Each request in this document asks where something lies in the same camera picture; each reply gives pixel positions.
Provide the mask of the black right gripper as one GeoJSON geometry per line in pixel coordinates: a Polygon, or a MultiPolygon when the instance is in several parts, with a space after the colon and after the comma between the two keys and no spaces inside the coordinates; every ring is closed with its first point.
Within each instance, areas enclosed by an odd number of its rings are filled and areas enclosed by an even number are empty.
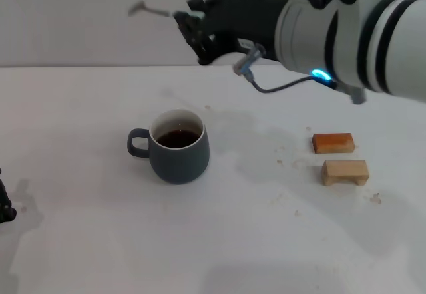
{"type": "Polygon", "coordinates": [[[265,59],[277,61],[274,37],[278,17],[288,0],[187,0],[191,11],[205,11],[203,20],[183,11],[173,13],[182,36],[198,57],[211,64],[228,53],[247,53],[244,39],[265,48],[265,59]]]}

